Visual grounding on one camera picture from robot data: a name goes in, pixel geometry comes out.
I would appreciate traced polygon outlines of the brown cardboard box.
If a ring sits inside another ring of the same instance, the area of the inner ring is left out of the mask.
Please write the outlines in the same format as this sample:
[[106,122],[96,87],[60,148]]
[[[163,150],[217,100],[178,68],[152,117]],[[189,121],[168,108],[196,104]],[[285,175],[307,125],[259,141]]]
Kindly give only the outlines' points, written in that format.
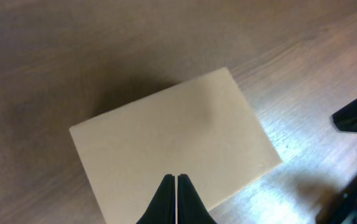
[[70,128],[106,223],[135,223],[163,177],[187,174],[208,210],[281,163],[221,68]]

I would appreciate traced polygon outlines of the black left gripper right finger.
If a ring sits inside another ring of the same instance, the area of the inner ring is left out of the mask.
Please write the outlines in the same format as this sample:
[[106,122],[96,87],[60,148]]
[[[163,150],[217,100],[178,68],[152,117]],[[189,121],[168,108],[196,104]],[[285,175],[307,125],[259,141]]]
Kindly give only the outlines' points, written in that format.
[[178,224],[216,224],[187,174],[178,176]]

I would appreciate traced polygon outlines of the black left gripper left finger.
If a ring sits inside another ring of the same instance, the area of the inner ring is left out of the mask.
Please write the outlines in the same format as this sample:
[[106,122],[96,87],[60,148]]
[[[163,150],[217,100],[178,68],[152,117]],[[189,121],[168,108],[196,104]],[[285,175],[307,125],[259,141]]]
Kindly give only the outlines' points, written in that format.
[[175,177],[172,174],[164,176],[137,224],[175,224]]

